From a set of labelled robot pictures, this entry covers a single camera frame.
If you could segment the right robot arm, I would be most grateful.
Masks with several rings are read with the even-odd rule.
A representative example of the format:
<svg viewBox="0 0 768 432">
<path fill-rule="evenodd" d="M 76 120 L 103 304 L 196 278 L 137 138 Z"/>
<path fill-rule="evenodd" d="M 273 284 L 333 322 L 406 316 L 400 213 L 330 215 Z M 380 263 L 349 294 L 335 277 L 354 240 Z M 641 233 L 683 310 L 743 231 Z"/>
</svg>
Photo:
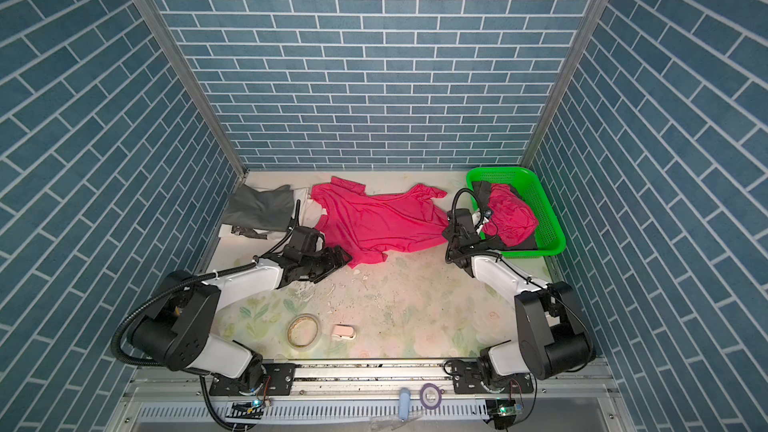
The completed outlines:
<svg viewBox="0 0 768 432">
<path fill-rule="evenodd" d="M 596 357 L 594 341 L 575 290 L 560 281 L 548 283 L 530 276 L 490 250 L 479 236 L 469 210 L 448 213 L 443 232 L 445 260 L 489 286 L 514 308 L 516 337 L 480 352 L 482 382 L 505 387 L 518 374 L 545 380 L 582 370 Z"/>
</svg>

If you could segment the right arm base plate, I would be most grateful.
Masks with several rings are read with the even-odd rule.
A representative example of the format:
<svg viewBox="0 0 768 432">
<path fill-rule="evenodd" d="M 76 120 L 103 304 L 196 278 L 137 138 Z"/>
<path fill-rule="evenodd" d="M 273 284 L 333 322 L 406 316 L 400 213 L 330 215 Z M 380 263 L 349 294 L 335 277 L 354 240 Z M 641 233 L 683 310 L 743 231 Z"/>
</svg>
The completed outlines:
<svg viewBox="0 0 768 432">
<path fill-rule="evenodd" d="M 515 373 L 495 379 L 485 378 L 476 361 L 448 359 L 443 372 L 452 381 L 456 394 L 529 394 L 534 392 L 532 378 L 527 373 Z"/>
</svg>

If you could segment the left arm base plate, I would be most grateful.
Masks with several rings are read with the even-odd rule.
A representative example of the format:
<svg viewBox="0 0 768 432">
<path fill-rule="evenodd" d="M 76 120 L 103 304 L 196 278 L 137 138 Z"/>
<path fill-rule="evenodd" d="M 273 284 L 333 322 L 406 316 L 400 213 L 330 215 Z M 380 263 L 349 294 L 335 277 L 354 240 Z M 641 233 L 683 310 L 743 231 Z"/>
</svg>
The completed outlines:
<svg viewBox="0 0 768 432">
<path fill-rule="evenodd" d="M 296 368 L 294 363 L 259 363 L 236 378 L 215 374 L 208 393 L 227 397 L 288 396 Z"/>
</svg>

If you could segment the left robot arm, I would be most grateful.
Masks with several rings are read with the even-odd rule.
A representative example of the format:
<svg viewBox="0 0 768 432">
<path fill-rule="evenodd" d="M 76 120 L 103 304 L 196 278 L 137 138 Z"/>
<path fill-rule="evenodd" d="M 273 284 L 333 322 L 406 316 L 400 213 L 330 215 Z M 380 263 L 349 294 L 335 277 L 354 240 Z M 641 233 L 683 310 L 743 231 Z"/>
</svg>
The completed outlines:
<svg viewBox="0 0 768 432">
<path fill-rule="evenodd" d="M 351 261 L 342 247 L 326 245 L 320 231 L 297 226 L 245 265 L 202 275 L 174 271 L 118 327 L 113 354 L 133 365 L 211 374 L 256 389 L 266 374 L 261 354 L 215 335 L 217 312 L 294 282 L 318 283 Z"/>
</svg>

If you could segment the green plastic basket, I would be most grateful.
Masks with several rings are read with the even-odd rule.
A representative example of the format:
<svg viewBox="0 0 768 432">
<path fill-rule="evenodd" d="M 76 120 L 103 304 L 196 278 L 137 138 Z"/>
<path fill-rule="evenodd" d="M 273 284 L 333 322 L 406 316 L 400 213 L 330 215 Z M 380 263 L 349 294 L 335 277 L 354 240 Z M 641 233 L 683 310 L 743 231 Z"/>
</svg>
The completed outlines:
<svg viewBox="0 0 768 432">
<path fill-rule="evenodd" d="M 532 209 L 539 222 L 535 233 L 527 241 L 528 248 L 516 246 L 500 249 L 502 256 L 548 257 L 559 255 L 565 250 L 565 234 L 539 178 L 533 171 L 520 166 L 493 166 L 477 167 L 466 175 L 466 183 L 470 189 L 475 189 L 474 183 L 481 181 L 512 186 L 521 200 Z"/>
</svg>

